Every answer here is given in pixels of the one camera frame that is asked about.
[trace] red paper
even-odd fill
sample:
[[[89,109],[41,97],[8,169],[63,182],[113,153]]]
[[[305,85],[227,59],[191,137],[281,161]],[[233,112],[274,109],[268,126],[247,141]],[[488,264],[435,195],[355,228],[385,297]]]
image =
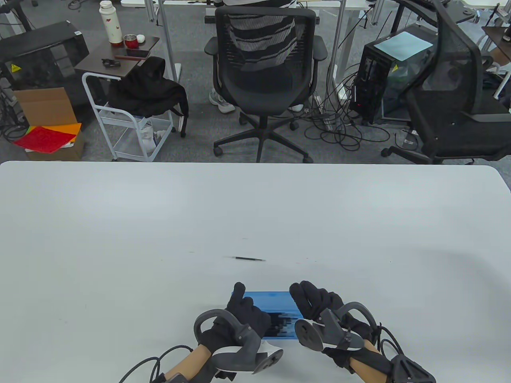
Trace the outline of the red paper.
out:
[[[16,141],[15,144],[34,152],[52,154],[75,137],[74,134],[57,132],[38,126]]]

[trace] forearm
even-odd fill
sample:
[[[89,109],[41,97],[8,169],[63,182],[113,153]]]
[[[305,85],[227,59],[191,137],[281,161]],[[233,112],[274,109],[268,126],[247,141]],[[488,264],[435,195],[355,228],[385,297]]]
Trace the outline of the forearm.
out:
[[[178,365],[165,374],[165,379],[169,380],[176,374],[183,375],[190,381],[195,377],[211,357],[210,351],[203,345],[197,346],[190,355],[184,358]]]
[[[365,341],[365,348],[367,348],[370,351],[378,352],[378,350],[371,344],[370,341]],[[386,383],[387,382],[387,375],[384,373],[375,370],[372,367],[369,367],[365,365],[362,362],[359,362],[353,358],[350,358],[350,367],[355,370],[358,376],[365,382],[365,383]]]

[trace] phone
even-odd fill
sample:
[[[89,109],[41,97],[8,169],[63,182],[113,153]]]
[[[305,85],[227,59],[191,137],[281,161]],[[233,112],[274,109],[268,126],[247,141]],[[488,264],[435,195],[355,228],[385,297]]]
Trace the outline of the phone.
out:
[[[120,59],[147,59],[149,57],[149,51],[141,49],[118,49],[114,54],[115,58]]]
[[[271,326],[264,339],[297,339],[294,323],[303,319],[289,291],[247,291],[245,297],[251,297],[254,305],[270,315]]]

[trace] black computer case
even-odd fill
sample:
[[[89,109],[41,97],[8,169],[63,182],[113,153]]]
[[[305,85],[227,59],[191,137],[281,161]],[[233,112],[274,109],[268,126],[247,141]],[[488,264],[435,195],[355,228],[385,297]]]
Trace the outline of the black computer case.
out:
[[[406,61],[375,48],[375,45],[398,33],[407,31],[433,44]],[[366,44],[360,60],[357,76],[353,82],[350,109],[358,112],[363,120],[370,123],[403,107],[400,95],[405,87],[417,77],[434,52],[436,33],[427,27],[410,25],[390,36]]]
[[[77,119],[82,122],[90,103],[82,74],[74,66],[88,54],[82,33],[69,21],[62,21],[0,40],[0,71],[12,90],[65,88]],[[104,95],[94,97],[103,99]]]

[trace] black glove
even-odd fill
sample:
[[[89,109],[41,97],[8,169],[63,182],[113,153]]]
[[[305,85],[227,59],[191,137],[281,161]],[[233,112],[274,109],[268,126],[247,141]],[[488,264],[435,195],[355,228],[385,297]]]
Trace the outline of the black glove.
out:
[[[337,310],[344,305],[342,299],[336,293],[329,293],[325,289],[318,289],[315,285],[306,280],[300,283],[293,283],[289,287],[289,293],[303,317],[305,319],[312,319],[313,321],[317,321],[321,312],[326,308]],[[342,318],[341,326],[351,329],[364,339],[370,340],[371,338],[371,327],[353,318],[351,314],[346,314]],[[339,350],[337,348],[325,348],[322,353],[332,358],[337,366],[347,368],[353,373],[349,368],[349,360],[352,355],[351,351]]]
[[[270,328],[270,315],[254,306],[252,298],[243,298],[244,294],[245,285],[237,282],[234,285],[233,294],[225,309],[233,314],[241,324],[249,324],[262,338],[266,330]],[[234,335],[231,325],[222,318],[217,318],[214,321],[213,327],[202,333],[199,344],[204,345],[211,353],[214,353],[222,347],[236,346],[238,343]]]

